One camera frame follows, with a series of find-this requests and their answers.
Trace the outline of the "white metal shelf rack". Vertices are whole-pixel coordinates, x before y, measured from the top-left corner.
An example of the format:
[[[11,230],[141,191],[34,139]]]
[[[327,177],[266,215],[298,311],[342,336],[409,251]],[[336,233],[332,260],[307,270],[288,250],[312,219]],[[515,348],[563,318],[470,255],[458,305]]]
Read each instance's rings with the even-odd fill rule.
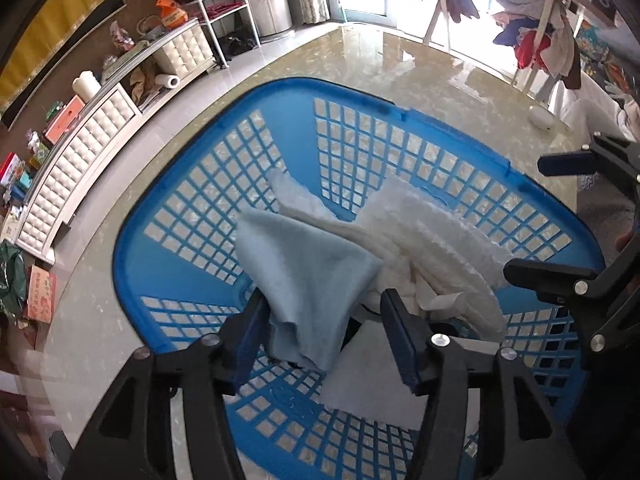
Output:
[[[248,0],[174,1],[202,26],[220,68],[227,68],[232,58],[262,45]]]

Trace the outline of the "light blue cloth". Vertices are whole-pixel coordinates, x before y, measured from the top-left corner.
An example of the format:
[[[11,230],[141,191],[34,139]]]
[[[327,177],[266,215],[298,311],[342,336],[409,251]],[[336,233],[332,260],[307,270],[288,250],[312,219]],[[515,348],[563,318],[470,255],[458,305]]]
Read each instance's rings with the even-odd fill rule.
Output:
[[[235,252],[270,305],[269,355],[330,370],[382,260],[343,237],[253,208],[236,222]]]

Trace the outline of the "white tufted TV cabinet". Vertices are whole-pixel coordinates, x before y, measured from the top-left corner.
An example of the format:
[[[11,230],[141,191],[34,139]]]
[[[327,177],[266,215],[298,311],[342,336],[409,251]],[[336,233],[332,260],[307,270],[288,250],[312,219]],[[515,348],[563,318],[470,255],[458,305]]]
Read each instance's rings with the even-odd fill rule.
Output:
[[[148,59],[178,84],[161,88],[140,107],[124,88],[129,74]],[[12,242],[55,263],[53,243],[105,168],[128,141],[187,84],[214,65],[212,48],[194,18],[120,64],[81,110],[73,129],[56,142],[25,198]]]

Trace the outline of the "salmon pink box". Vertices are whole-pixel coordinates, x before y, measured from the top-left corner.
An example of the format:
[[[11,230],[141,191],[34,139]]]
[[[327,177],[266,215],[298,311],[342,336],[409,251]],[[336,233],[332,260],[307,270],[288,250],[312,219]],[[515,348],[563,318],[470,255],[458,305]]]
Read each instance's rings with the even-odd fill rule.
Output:
[[[73,96],[49,122],[44,138],[55,144],[66,133],[79,117],[80,112],[85,107],[85,102],[79,96]]]

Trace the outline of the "orange bag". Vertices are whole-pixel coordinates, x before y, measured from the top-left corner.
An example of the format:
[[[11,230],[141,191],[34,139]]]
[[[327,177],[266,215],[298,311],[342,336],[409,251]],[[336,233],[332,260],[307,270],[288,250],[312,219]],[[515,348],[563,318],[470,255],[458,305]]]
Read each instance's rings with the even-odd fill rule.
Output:
[[[162,24],[169,30],[178,28],[189,21],[189,15],[174,0],[156,0],[155,5],[160,11]]]

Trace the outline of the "white knitted cloth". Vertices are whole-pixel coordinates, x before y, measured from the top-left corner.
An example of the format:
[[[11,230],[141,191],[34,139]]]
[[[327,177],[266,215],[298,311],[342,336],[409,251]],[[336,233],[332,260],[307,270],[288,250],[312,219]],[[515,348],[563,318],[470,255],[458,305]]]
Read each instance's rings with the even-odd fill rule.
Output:
[[[512,252],[461,214],[388,177],[354,220],[343,221],[289,174],[271,170],[268,182],[280,214],[343,237],[383,261],[362,296],[372,311],[382,291],[394,288],[413,315],[435,322],[457,318],[488,341],[506,336],[497,292],[506,288],[503,268]]]

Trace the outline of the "pink cardboard box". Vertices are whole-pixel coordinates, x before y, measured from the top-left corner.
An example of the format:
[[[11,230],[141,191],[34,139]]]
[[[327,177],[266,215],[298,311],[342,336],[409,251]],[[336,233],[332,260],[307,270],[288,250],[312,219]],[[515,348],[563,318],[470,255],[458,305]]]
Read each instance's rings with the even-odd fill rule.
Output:
[[[25,318],[51,324],[55,309],[56,276],[39,266],[28,269]]]

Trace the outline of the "yellow cloth hanging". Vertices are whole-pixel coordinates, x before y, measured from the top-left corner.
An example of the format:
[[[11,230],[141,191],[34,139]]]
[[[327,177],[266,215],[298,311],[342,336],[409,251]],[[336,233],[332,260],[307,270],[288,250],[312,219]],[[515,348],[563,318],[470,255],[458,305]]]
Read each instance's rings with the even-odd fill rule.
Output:
[[[7,110],[76,29],[105,0],[46,0],[17,40],[1,71],[1,109]]]

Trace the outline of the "blue plastic laundry basket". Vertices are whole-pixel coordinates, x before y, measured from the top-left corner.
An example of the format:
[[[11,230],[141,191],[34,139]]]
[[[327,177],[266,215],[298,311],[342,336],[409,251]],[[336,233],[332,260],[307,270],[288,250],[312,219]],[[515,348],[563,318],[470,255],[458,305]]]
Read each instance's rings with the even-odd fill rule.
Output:
[[[119,376],[150,433],[181,389],[195,477],[240,451],[280,479],[405,479],[426,397],[393,358],[390,297],[448,351],[474,347],[551,425],[585,372],[567,309],[512,286],[524,258],[601,271],[588,229],[488,146],[338,84],[286,78],[231,103],[116,240],[116,296],[152,351]]]

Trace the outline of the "clothes drying rack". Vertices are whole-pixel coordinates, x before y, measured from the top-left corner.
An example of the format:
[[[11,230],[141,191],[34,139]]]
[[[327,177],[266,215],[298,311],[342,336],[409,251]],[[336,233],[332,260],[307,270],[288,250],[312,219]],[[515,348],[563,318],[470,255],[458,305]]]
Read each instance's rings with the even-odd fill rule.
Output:
[[[422,42],[429,44],[437,21],[460,23],[462,18],[480,18],[473,0],[434,0],[435,7]],[[545,101],[558,81],[566,88],[579,86],[579,53],[575,31],[568,16],[580,14],[605,28],[615,25],[612,0],[495,0],[502,10],[492,19],[501,32],[494,38],[498,46],[509,47],[518,61],[518,70],[541,70],[548,80],[536,99]]]

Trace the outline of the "green plastic bag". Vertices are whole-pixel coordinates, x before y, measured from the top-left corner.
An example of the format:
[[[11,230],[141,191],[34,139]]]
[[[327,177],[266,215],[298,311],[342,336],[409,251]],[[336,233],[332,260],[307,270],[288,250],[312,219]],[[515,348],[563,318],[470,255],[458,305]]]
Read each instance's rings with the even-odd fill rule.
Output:
[[[22,317],[27,298],[27,270],[20,248],[2,240],[0,245],[1,312],[10,323]]]

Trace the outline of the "paper towel roll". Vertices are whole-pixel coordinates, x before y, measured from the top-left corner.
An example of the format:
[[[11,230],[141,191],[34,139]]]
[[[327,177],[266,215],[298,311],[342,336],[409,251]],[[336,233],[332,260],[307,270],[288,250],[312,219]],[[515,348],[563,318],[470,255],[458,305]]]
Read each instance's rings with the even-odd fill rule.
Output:
[[[159,87],[174,90],[180,86],[181,79],[175,74],[158,74],[154,78],[154,84]]]

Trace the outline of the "cream cylinder jar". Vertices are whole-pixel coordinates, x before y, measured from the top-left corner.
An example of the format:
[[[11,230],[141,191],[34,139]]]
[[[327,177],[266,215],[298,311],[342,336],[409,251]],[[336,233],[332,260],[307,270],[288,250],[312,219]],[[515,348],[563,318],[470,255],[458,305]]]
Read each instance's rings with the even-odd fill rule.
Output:
[[[87,104],[101,91],[101,84],[92,70],[84,70],[73,80],[72,89],[76,96]]]

